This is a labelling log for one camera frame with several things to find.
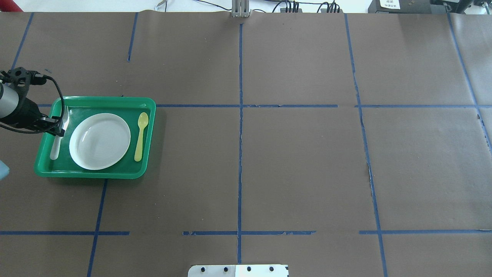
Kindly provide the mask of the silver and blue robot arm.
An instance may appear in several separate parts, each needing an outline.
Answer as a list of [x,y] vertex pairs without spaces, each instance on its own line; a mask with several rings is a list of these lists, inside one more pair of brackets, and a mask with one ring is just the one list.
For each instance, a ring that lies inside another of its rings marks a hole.
[[50,159],[57,160],[60,154],[62,139],[65,135],[69,112],[63,96],[60,97],[60,116],[48,117],[39,111],[38,105],[28,99],[20,90],[1,84],[1,127],[16,133],[37,134],[49,133],[55,139]]

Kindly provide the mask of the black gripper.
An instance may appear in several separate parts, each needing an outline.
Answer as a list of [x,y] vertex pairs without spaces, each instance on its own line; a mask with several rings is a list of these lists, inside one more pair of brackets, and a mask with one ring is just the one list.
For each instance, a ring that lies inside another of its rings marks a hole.
[[50,124],[63,124],[64,120],[64,117],[59,116],[46,117],[40,112],[38,105],[28,98],[23,99],[11,114],[2,117],[2,123],[13,128],[43,129],[44,133],[54,137],[63,137],[65,129]]

